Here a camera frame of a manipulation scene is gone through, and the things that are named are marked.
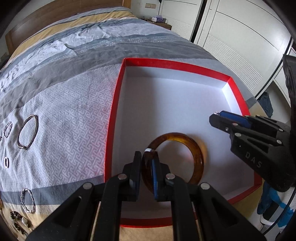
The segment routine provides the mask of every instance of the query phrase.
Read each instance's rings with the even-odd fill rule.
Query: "screw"
[[[119,180],[124,180],[124,179],[127,179],[128,176],[125,175],[124,173],[121,173],[117,177],[118,177]]]
[[[168,173],[167,175],[165,175],[165,177],[168,180],[173,180],[176,176],[173,173]]]
[[[86,189],[86,190],[87,189],[91,189],[91,187],[92,187],[92,184],[91,183],[84,183],[83,184],[83,188]]]
[[[211,186],[208,183],[202,183],[200,184],[200,187],[202,188],[202,190],[208,190]]]

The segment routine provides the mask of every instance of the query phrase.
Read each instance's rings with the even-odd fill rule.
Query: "silver bangle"
[[[20,144],[20,133],[21,133],[22,129],[24,128],[25,124],[27,124],[27,122],[28,122],[30,119],[32,119],[32,118],[35,118],[35,121],[36,121],[36,126],[35,126],[34,136],[33,136],[32,140],[31,140],[31,142],[29,143],[29,145],[27,145],[27,146],[23,146],[22,144]],[[27,149],[32,145],[32,143],[33,143],[33,141],[34,141],[34,139],[35,139],[35,137],[36,137],[36,135],[37,135],[37,132],[38,132],[38,116],[36,116],[36,115],[30,115],[30,116],[25,120],[25,122],[23,123],[23,125],[22,125],[22,127],[21,127],[21,129],[20,129],[20,131],[19,131],[19,134],[17,135],[17,145],[18,145],[18,148],[19,148],[19,149],[27,150]]]
[[[25,203],[24,203],[24,192],[27,191],[30,196],[31,196],[31,199],[32,199],[32,209],[29,210],[26,206],[25,206]],[[24,210],[27,212],[27,213],[34,213],[35,212],[35,209],[36,209],[36,205],[35,205],[35,201],[34,201],[34,197],[33,197],[33,194],[31,192],[31,190],[25,188],[22,190],[22,193],[20,195],[20,203],[22,204]]]
[[[8,123],[6,124],[6,126],[5,126],[5,128],[4,128],[4,130],[3,130],[3,135],[4,135],[5,138],[7,138],[7,137],[9,136],[9,134],[10,134],[10,132],[11,132],[11,128],[12,128],[12,122],[10,121],[10,122],[8,122]]]

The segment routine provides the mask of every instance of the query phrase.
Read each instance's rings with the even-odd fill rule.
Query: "white wardrobe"
[[[172,31],[190,40],[201,3],[202,0],[163,0],[160,14],[172,25]]]
[[[290,34],[262,0],[208,0],[195,44],[257,95],[288,48]]]

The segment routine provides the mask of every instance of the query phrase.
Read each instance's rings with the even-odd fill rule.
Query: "brown bracelet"
[[[144,152],[142,158],[142,178],[146,185],[146,187],[153,193],[153,182],[151,176],[151,161],[153,159],[154,151],[160,144],[163,142],[170,140],[170,141],[178,141],[183,143],[185,146],[188,147],[190,150],[193,160],[194,160],[194,170],[192,177],[189,181],[191,184],[198,184],[202,178],[203,170],[204,170],[204,160],[202,151],[199,145],[189,136],[178,133],[178,132],[171,132],[164,135],[157,137],[154,141],[150,143],[148,148],[152,149],[151,152]]]

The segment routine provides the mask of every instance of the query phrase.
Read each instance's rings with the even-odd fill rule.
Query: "nightstand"
[[[172,26],[169,25],[169,24],[167,24],[167,23],[156,23],[156,22],[152,22],[150,20],[147,20],[147,22],[152,23],[152,24],[155,24],[155,25],[158,25],[158,26],[161,26],[161,27],[166,28],[168,30],[171,30],[172,29]]]

